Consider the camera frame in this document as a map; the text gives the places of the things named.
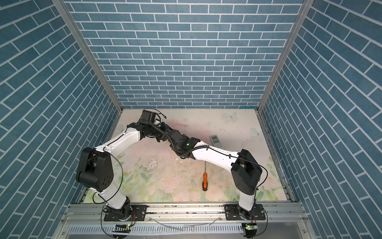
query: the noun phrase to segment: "orange screwdriver handle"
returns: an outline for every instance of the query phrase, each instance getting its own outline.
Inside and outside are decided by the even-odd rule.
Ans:
[[[207,182],[207,173],[203,173],[203,182],[202,182],[202,189],[203,191],[207,191],[207,186],[208,186],[208,182]]]

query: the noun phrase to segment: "remote control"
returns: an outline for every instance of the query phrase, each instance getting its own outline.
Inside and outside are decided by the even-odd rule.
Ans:
[[[210,139],[211,139],[211,142],[212,142],[212,145],[216,148],[222,148],[222,143],[220,142],[219,138],[217,137],[217,135],[211,135],[210,136]]]

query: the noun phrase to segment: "brick wallpaper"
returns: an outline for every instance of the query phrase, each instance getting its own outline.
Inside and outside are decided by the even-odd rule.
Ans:
[[[256,107],[303,0],[65,1],[122,106]]]
[[[381,13],[315,0],[264,108],[317,238],[382,238]]]
[[[46,238],[117,112],[50,0],[0,0],[0,238]]]

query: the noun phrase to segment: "screwdriver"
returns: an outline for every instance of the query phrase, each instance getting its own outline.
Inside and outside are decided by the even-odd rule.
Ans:
[[[202,189],[203,191],[207,191],[207,172],[206,172],[206,161],[204,161],[204,173],[203,173],[203,182],[202,182]]]

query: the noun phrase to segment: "floral tablecloth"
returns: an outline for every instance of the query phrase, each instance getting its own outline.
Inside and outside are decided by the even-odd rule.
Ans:
[[[269,175],[260,186],[256,198],[261,201],[286,200],[255,110],[250,109],[164,109],[162,120],[171,128],[211,144],[210,135],[218,135],[223,148],[229,151],[246,149],[267,168]],[[124,110],[113,137],[126,125],[137,122],[141,109]],[[202,190],[204,161],[180,159],[169,143],[144,138],[117,156],[123,166],[121,192],[132,202],[226,202],[237,201],[231,172],[207,163],[208,190]],[[112,159],[114,182],[119,186],[122,176],[119,164]],[[263,171],[261,182],[265,179]],[[92,203],[89,191],[85,203]],[[96,195],[96,202],[102,200]]]

